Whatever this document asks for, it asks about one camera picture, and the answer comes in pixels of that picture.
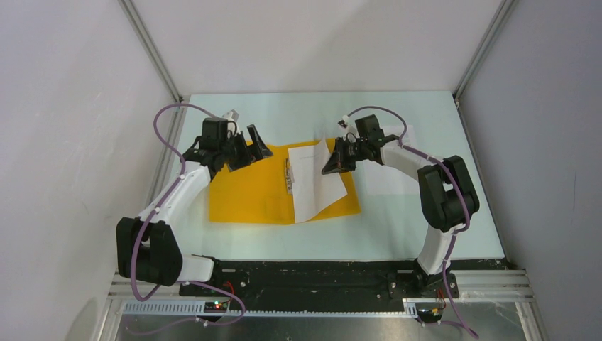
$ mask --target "purple cable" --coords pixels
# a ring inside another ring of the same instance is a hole
[[[163,136],[161,136],[161,133],[159,132],[159,128],[157,127],[157,121],[159,120],[159,117],[161,116],[161,114],[163,114],[163,112],[167,111],[168,109],[178,108],[178,107],[190,107],[190,108],[194,108],[194,109],[200,110],[201,112],[204,112],[205,114],[207,114],[207,115],[209,115],[211,117],[215,117],[215,115],[213,115],[211,112],[208,112],[207,110],[205,110],[205,109],[203,109],[201,107],[198,107],[198,106],[193,105],[193,104],[188,104],[188,103],[174,103],[174,104],[169,104],[169,105],[163,107],[161,110],[159,110],[159,112],[157,112],[157,114],[155,115],[155,119],[153,120],[153,128],[155,129],[155,134],[159,138],[159,141],[161,141],[162,144],[164,144],[166,147],[168,147],[169,150],[171,150],[172,152],[174,152],[175,155],[177,155],[177,157],[180,159],[180,175],[182,175],[186,171],[186,160],[184,160],[184,156],[179,151],[177,151],[177,149],[174,146],[172,146],[169,142],[167,142],[163,138]],[[167,192],[165,192],[165,194],[161,197],[161,199],[159,199],[159,201],[157,202],[157,205],[155,206],[155,208],[159,208],[159,207],[161,207],[161,205],[163,205],[163,203],[170,196],[171,192],[173,192],[173,190],[176,188],[177,184],[180,183],[180,180],[181,179],[180,179],[179,176],[176,177],[176,179],[171,184],[171,186],[169,187],[169,189],[167,190]],[[140,244],[142,242],[142,236],[144,235],[144,232],[146,231],[146,228],[148,227],[148,224],[151,222],[151,220],[153,219],[153,217],[155,217],[156,213],[157,212],[155,210],[150,211],[150,214],[144,220],[144,223],[142,224],[142,227],[140,228],[140,232],[138,232],[138,236],[136,237],[136,240],[133,243],[132,259],[131,259],[131,264],[130,264],[130,284],[131,284],[131,287],[132,287],[133,297],[135,297],[136,300],[138,300],[140,302],[144,302],[144,301],[148,300],[149,298],[151,298],[151,296],[154,295],[155,292],[161,286],[160,284],[157,284],[155,286],[155,288],[153,288],[153,290],[151,290],[150,293],[147,296],[143,297],[140,294],[140,292],[138,291],[138,286],[136,285],[136,262],[138,261],[138,250],[140,249]]]
[[[403,124],[403,131],[401,132],[401,135],[399,135],[399,141],[401,141],[401,138],[404,137],[405,133],[407,132],[407,124],[405,123],[405,120],[403,119],[403,117],[401,117],[401,115],[399,115],[398,113],[394,112],[391,109],[387,109],[384,107],[378,107],[376,105],[366,105],[365,107],[361,107],[358,109],[353,110],[352,112],[350,112],[349,114],[347,114],[347,116],[351,117],[351,115],[360,112],[364,109],[376,109],[376,110],[381,110],[383,112],[388,112],[389,114],[392,114],[393,116],[397,117],[401,123]]]
[[[233,293],[229,293],[227,291],[221,290],[214,286],[210,286],[209,284],[205,284],[205,283],[198,282],[198,281],[190,281],[190,284],[194,284],[196,286],[202,286],[204,288],[208,288],[208,289],[211,289],[218,293],[224,294],[230,298],[233,298],[236,302],[238,302],[241,305],[241,314],[236,316],[233,320],[226,321],[226,322],[212,322],[212,321],[208,321],[208,320],[203,320],[202,318],[198,318],[199,319],[198,321],[203,321],[203,323],[206,323],[208,325],[231,325],[232,323],[238,322],[246,313],[246,307],[245,307],[243,301],[240,298],[238,298],[238,296],[234,295]],[[174,325],[179,325],[180,323],[192,322],[192,321],[197,321],[197,317],[195,316],[195,317],[189,317],[189,318],[181,318],[179,320],[175,320],[171,323],[168,323],[167,325],[164,325],[161,328],[157,328],[157,329],[149,330],[149,331],[145,331],[145,332],[137,332],[135,330],[131,330],[129,325],[126,327],[126,330],[130,334],[135,335],[135,336],[149,336],[149,335],[157,334],[158,332],[162,332],[168,328],[173,327]]]
[[[410,146],[402,144],[401,137],[399,138],[399,146],[411,153],[414,153],[414,154],[420,156],[421,158],[423,158],[427,161],[436,163],[439,167],[441,167],[441,169],[445,172],[445,175],[447,175],[449,181],[451,182],[451,185],[454,188],[456,195],[460,199],[460,205],[462,206],[462,211],[464,212],[464,219],[466,221],[466,224],[463,228],[455,230],[451,236],[449,248],[447,249],[447,253],[445,254],[445,257],[442,262],[442,269],[443,269],[443,272],[445,272],[445,269],[447,268],[447,261],[449,260],[449,257],[452,255],[452,251],[454,250],[454,245],[456,244],[456,238],[457,238],[458,233],[464,232],[464,231],[468,230],[470,227],[470,214],[469,214],[468,208],[466,207],[466,202],[464,201],[464,196],[462,196],[462,193],[460,192],[460,187],[458,186],[458,183],[452,176],[452,172],[450,172],[449,169],[441,161],[439,161],[436,158],[433,158],[431,156],[428,156],[426,153],[423,153],[423,152],[417,150],[416,148],[412,148]],[[449,290],[449,284],[447,283],[447,276],[443,276],[443,283],[445,286],[445,291],[447,292],[447,297],[449,298],[449,304],[451,305],[451,308],[454,310],[454,313],[456,313],[456,317],[458,318],[458,320],[460,320],[460,323],[452,322],[452,321],[443,321],[442,324],[461,326],[468,332],[468,334],[470,334],[470,336],[472,336],[475,339],[478,339],[478,334],[474,330],[472,330],[466,324],[466,322],[464,322],[464,319],[462,318],[460,313],[458,313],[456,303],[454,303],[454,299],[452,298],[452,293]]]
[[[462,192],[460,192],[460,186],[458,186],[458,183],[456,182],[456,180],[454,179],[454,176],[452,176],[452,172],[449,171],[449,169],[439,160],[437,160],[436,158],[433,158],[429,155],[427,155],[424,152],[421,152],[419,150],[417,150],[416,148],[412,148],[408,145],[403,144],[402,138],[405,135],[405,132],[407,131],[407,124],[405,123],[405,120],[396,112],[394,112],[393,110],[387,109],[387,108],[383,108],[383,107],[377,107],[377,106],[373,106],[373,105],[367,105],[365,107],[360,107],[358,109],[353,110],[351,113],[349,113],[347,116],[351,116],[352,114],[355,114],[356,112],[359,112],[361,110],[364,109],[377,109],[377,110],[382,110],[384,112],[388,112],[389,114],[392,114],[393,116],[399,118],[399,120],[401,121],[401,123],[403,124],[403,132],[401,133],[401,135],[399,135],[399,147],[413,153],[416,154],[418,156],[420,156],[421,158],[435,163],[437,164],[439,167],[441,167],[441,169],[445,172],[445,175],[447,175],[447,178],[449,179],[449,181],[451,182],[451,186],[454,188],[454,191],[456,192],[456,195],[458,196],[459,200],[460,200],[460,205],[462,206],[462,212],[464,213],[464,220],[466,221],[466,224],[464,225],[464,227],[462,227],[461,229],[457,229],[453,232],[453,235],[451,236],[451,241],[449,243],[449,248],[447,249],[447,253],[445,254],[445,258],[442,261],[442,268],[443,268],[443,272],[445,272],[445,269],[447,268],[447,261],[449,260],[449,257],[452,255],[452,251],[454,250],[454,245],[456,244],[456,238],[457,238],[457,234],[461,233],[461,232],[465,232],[466,230],[469,229],[470,227],[470,214],[469,214],[469,210],[466,207],[466,202],[464,201],[464,196],[462,195]],[[449,290],[449,285],[447,283],[447,277],[443,276],[443,282],[445,285],[445,291],[447,292],[447,297],[449,298],[449,303],[451,305],[451,308],[454,310],[454,312],[456,313],[456,316],[458,318],[458,320],[460,320],[460,323],[458,322],[453,322],[453,321],[442,321],[441,324],[445,324],[445,325],[455,325],[455,326],[459,326],[464,328],[469,334],[470,336],[472,336],[475,339],[478,339],[478,334],[476,332],[474,332],[474,330],[472,330],[471,328],[468,327],[468,325],[466,324],[466,322],[464,322],[464,319],[462,318],[462,316],[460,315],[460,313],[458,313],[458,309],[456,308],[456,304],[454,303],[454,299],[452,298],[452,293]]]

